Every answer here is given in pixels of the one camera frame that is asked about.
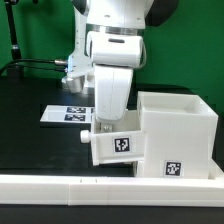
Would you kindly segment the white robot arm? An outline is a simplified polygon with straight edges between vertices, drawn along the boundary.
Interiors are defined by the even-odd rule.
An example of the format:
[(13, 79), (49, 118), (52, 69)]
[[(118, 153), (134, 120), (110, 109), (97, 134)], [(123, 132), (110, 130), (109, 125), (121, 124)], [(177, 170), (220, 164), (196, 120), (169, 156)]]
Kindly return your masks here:
[(75, 49), (62, 83), (70, 92), (91, 83), (95, 119), (103, 132), (123, 120), (133, 72), (147, 60), (146, 27), (158, 27), (176, 11), (179, 0), (71, 0)]

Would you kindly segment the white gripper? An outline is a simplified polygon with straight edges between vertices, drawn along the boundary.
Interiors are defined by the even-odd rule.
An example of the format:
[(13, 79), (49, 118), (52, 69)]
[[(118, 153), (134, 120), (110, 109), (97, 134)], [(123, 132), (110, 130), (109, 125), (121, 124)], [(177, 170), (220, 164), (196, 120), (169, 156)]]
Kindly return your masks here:
[[(95, 113), (99, 122), (120, 122), (129, 98), (133, 70), (131, 68), (96, 65)], [(113, 130), (112, 124), (102, 123), (104, 132)]]

